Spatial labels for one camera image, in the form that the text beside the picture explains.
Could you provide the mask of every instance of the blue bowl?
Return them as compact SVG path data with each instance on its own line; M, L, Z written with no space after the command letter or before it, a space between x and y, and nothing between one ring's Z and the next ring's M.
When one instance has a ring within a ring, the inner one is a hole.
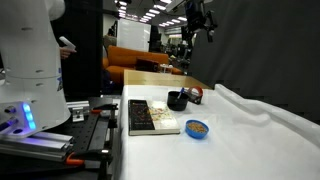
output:
M196 131L190 129L190 128L188 127L188 124L189 124L189 123L192 123L192 122L201 124L201 125L204 127L205 132L200 133L200 132L196 132ZM189 136L191 136L191 137L193 137L193 138L195 138L195 139L202 139L202 138L204 138L204 137L208 134L209 128L208 128L207 125L205 125L205 124L202 123L201 121L188 120L188 121L186 122L186 132L187 132L187 134L188 134Z

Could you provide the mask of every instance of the orange couch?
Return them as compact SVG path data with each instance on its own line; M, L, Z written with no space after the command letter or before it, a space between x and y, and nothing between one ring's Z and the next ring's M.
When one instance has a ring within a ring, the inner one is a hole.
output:
M109 46L108 57L103 58L103 68L109 71L111 81L117 84L123 84L124 70L134 70L137 58L156 61L159 64L169 64L167 54L143 52L116 46ZM182 75L183 72L177 68L173 68L172 74Z

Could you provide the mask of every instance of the white fabric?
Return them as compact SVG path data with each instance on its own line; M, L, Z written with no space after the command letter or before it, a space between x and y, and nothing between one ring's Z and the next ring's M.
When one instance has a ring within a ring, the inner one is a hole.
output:
M221 85L201 105L174 112L179 135L128 136L128 99L166 101L177 87L125 86L121 104L122 180L318 180L320 128L277 107L246 100ZM203 140L185 122L209 127Z

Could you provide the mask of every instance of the open book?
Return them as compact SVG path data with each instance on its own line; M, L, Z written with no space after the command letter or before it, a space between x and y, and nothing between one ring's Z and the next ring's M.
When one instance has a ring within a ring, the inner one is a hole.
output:
M180 126L162 101L129 100L129 135L179 134Z

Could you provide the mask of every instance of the wooden table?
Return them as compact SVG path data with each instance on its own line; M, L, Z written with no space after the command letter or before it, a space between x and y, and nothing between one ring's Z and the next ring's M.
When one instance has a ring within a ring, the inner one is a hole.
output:
M135 70L124 71L124 85L159 85L177 87L200 86L202 89L211 89L209 86L190 76L152 73Z

